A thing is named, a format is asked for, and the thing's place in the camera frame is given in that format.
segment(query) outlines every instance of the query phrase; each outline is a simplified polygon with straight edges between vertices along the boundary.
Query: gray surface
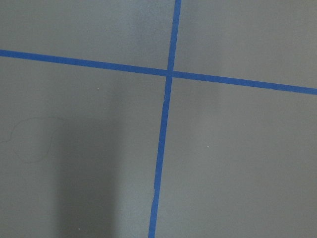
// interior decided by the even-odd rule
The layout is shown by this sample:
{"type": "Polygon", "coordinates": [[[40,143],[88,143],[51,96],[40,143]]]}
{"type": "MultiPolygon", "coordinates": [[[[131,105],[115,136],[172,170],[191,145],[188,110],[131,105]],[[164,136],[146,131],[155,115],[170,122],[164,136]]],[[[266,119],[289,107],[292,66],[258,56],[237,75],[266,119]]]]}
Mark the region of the gray surface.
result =
{"type": "Polygon", "coordinates": [[[175,70],[317,88],[317,1],[183,0],[175,70]]]}
{"type": "Polygon", "coordinates": [[[4,0],[0,49],[166,68],[173,7],[173,0],[4,0]]]}
{"type": "Polygon", "coordinates": [[[157,238],[313,238],[317,98],[175,79],[157,238]]]}
{"type": "Polygon", "coordinates": [[[0,58],[0,237],[147,237],[164,78],[0,58]]]}

